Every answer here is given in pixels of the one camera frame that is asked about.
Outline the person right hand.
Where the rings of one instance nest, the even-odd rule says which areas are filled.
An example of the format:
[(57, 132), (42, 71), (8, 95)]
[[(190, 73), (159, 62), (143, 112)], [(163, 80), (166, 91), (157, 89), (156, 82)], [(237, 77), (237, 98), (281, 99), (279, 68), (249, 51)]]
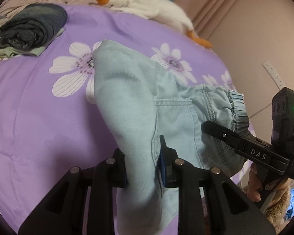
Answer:
[(259, 202), (261, 200), (260, 191), (268, 189), (276, 192), (269, 206), (277, 204), (286, 193), (290, 186), (290, 179), (285, 177), (283, 179), (277, 179), (267, 185), (262, 185), (261, 180), (257, 176), (258, 166), (256, 163), (252, 163), (249, 171), (249, 181), (247, 187), (247, 197), (253, 202)]

